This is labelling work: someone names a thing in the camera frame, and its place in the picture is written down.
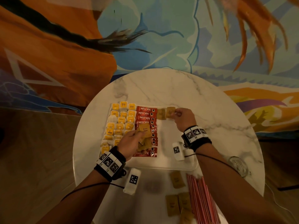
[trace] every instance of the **forearm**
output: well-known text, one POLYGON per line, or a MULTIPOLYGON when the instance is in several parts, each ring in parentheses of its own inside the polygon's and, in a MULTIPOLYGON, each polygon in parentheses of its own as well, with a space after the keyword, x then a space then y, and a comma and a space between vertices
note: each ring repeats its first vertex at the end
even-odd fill
MULTIPOLYGON (((226 162, 211 145, 204 144, 196 153, 226 162)), ((237 172, 208 157, 197 155, 205 182, 228 223, 283 223, 268 202, 237 172)))
MULTIPOLYGON (((93 170, 77 187, 81 188, 95 183, 108 182, 93 170)), ((77 191, 49 211, 38 223, 90 224, 97 212, 109 185, 97 185, 77 191)))

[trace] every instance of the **white sensor device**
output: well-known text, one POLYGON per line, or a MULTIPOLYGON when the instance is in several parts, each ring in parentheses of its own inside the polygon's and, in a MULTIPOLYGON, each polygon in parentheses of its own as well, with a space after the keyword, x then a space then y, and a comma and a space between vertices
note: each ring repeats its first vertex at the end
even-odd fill
POLYGON ((173 151, 174 151, 174 158, 177 161, 185 160, 183 148, 182 148, 182 145, 181 145, 180 142, 172 143, 172 148, 173 148, 173 151))
POLYGON ((127 182, 126 182, 126 185, 125 185, 125 188, 123 189, 124 193, 128 193, 130 195, 135 194, 138 182, 140 181, 140 175, 141 175, 140 170, 138 170, 136 168, 131 169, 128 179, 127 179, 127 182))

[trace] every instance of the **hand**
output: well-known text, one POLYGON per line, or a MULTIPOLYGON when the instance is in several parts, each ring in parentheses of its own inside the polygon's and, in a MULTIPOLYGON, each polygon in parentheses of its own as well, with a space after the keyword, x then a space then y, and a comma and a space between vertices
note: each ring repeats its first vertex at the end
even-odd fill
POLYGON ((126 161, 130 160, 134 153, 137 152, 138 142, 144 135, 145 132, 130 131, 122 137, 117 147, 118 151, 126 158, 126 161))
POLYGON ((178 130, 181 132, 184 132, 188 127, 197 125, 193 112, 187 108, 177 108, 170 117, 174 119, 178 130))

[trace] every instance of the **white painted triangle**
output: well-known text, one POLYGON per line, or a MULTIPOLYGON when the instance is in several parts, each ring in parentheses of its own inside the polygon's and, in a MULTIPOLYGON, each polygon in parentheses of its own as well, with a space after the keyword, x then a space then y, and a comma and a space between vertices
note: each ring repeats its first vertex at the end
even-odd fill
POLYGON ((24 60, 23 58, 21 58, 20 56, 18 56, 17 54, 11 52, 8 49, 5 49, 6 55, 7 55, 7 59, 10 63, 11 69, 13 70, 13 75, 15 76, 16 79, 18 79, 19 81, 23 82, 23 83, 31 83, 31 84, 40 84, 40 85, 48 85, 48 86, 63 86, 60 82, 56 81, 54 78, 52 78, 51 76, 47 75, 46 73, 44 73, 43 71, 41 71, 40 69, 38 69, 37 67, 35 67, 34 65, 30 64, 28 61, 24 60), (42 76, 44 76, 45 78, 49 79, 49 81, 41 81, 41 80, 30 80, 30 79, 24 79, 22 72, 20 70, 18 61, 21 61, 23 64, 27 65, 28 67, 32 68, 33 70, 35 70, 37 73, 41 74, 42 76))

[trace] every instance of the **wristband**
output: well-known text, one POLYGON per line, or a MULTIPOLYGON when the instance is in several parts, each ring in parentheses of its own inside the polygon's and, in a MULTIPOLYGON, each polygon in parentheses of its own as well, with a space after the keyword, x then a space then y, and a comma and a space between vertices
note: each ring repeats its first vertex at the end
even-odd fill
POLYGON ((126 175, 123 169, 125 164, 126 158, 117 150, 117 146, 114 146, 109 152, 101 155, 94 169, 111 182, 126 175))
POLYGON ((212 143, 208 138, 206 131, 199 126, 188 127, 184 131, 182 139, 184 140, 185 145, 194 152, 203 144, 212 143))

